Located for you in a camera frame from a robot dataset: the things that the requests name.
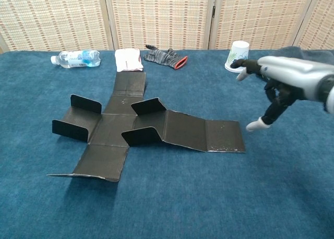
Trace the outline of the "black cardboard box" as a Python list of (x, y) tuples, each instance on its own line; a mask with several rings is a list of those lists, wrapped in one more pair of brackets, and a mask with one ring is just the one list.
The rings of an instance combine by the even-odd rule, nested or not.
[(52, 132), (87, 143), (69, 177), (118, 182), (131, 146), (157, 142), (202, 152), (245, 152), (237, 121), (210, 120), (167, 109), (159, 98), (144, 100), (146, 74), (118, 72), (106, 107), (72, 94)]

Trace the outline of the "grey knit glove red cuff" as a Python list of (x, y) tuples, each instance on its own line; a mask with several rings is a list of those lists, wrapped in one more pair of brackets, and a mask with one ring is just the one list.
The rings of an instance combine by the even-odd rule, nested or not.
[(154, 45), (146, 44), (145, 47), (149, 50), (149, 52), (144, 55), (146, 61), (169, 66), (175, 70), (182, 68), (187, 63), (188, 56), (179, 55), (172, 48), (169, 48), (167, 51), (162, 51)]

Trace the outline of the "clear plastic water bottle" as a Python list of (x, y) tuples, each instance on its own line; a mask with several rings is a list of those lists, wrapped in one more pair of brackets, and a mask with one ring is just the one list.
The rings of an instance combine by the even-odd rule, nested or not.
[(50, 58), (53, 65), (63, 68), (98, 67), (101, 63), (97, 50), (61, 51)]

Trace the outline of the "white floral paper cup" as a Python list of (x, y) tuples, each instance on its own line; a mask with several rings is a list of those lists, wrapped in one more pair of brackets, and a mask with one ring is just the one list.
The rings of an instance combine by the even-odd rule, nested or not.
[(225, 69), (234, 73), (240, 73), (243, 67), (232, 68), (231, 64), (238, 59), (248, 59), (249, 43), (246, 41), (234, 41), (225, 63)]

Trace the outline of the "dark grey towel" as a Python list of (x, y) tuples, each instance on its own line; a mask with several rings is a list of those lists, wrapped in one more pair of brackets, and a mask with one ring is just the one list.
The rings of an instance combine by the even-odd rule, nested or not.
[(306, 50), (299, 46), (287, 46), (273, 51), (271, 55), (304, 59), (334, 66), (334, 51), (331, 50)]

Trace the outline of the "white tissue packet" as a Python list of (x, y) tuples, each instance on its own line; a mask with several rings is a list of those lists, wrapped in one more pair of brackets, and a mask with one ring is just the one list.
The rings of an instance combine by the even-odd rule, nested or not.
[(115, 62), (117, 72), (143, 71), (140, 50), (136, 48), (118, 49), (115, 51)]

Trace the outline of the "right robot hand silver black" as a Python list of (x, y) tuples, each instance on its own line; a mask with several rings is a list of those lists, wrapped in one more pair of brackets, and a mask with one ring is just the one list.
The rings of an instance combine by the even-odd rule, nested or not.
[(268, 78), (265, 93), (271, 104), (258, 120), (246, 126), (249, 132), (269, 128), (297, 100), (324, 104), (324, 82), (334, 75), (333, 65), (283, 56), (238, 59), (231, 67), (243, 67), (238, 81), (251, 74)]

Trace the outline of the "woven folding screen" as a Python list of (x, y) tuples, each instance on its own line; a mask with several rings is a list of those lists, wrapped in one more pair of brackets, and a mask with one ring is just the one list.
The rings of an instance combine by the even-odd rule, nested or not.
[(236, 40), (334, 50), (334, 0), (0, 0), (0, 54), (229, 49)]

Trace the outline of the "blue table cloth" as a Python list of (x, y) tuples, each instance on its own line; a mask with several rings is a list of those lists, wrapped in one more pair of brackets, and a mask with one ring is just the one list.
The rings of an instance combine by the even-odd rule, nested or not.
[(70, 96), (106, 105), (115, 59), (0, 54), (0, 239), (334, 239), (334, 116), (292, 105), (245, 153), (132, 147), (118, 183), (62, 178), (86, 144), (52, 133)]

